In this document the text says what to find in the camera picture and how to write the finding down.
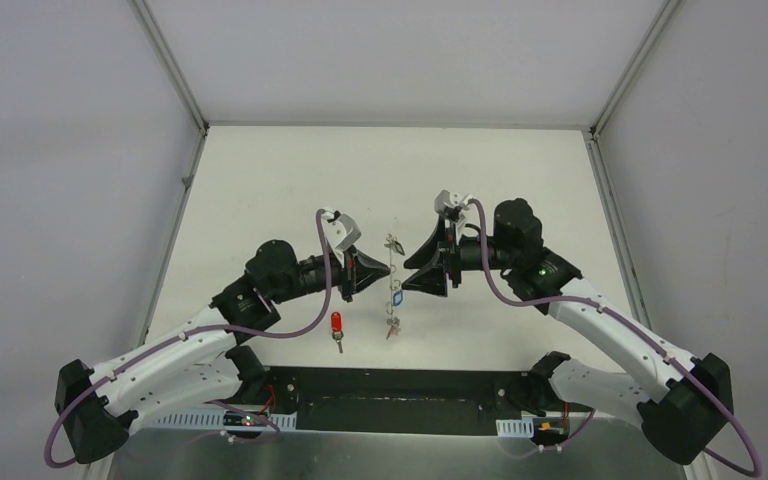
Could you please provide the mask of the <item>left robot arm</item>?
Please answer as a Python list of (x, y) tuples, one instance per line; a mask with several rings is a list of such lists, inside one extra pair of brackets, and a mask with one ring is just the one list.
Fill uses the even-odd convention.
[(351, 301), (390, 273), (353, 245), (320, 244), (321, 254), (298, 259), (288, 242), (267, 241), (241, 277), (175, 330), (93, 366), (63, 365), (47, 465), (94, 463), (150, 422), (194, 404), (257, 402), (266, 373), (250, 339), (305, 335), (326, 319), (334, 294)]

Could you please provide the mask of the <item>metal keyring plate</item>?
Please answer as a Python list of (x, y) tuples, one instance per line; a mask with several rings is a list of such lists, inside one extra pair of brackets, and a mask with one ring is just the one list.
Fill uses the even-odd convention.
[(386, 304), (386, 312), (389, 316), (393, 316), (395, 314), (395, 310), (397, 307), (394, 307), (392, 305), (392, 296), (394, 292), (402, 291), (401, 287), (401, 281), (396, 277), (396, 273), (398, 270), (398, 267), (396, 265), (396, 260), (400, 256), (405, 255), (405, 250), (402, 244), (399, 242), (397, 237), (392, 234), (388, 233), (385, 239), (384, 243), (385, 248), (388, 250), (388, 264), (390, 267), (390, 275), (388, 277), (388, 285), (390, 290), (390, 296), (389, 300)]

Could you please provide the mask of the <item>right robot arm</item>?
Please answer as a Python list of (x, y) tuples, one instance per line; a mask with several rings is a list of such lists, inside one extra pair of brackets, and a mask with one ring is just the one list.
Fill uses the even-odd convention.
[(525, 376), (535, 414), (559, 403), (586, 405), (642, 431), (664, 457), (691, 464), (734, 414), (731, 372), (719, 356), (695, 355), (626, 318), (581, 271), (545, 246), (542, 223), (526, 200), (499, 203), (486, 227), (480, 215), (475, 235), (464, 234), (475, 199), (438, 200), (431, 236), (408, 257), (406, 290), (445, 297), (466, 271), (487, 281), (499, 272), (513, 296), (570, 327), (606, 354), (621, 372), (590, 367), (568, 354), (544, 355)]

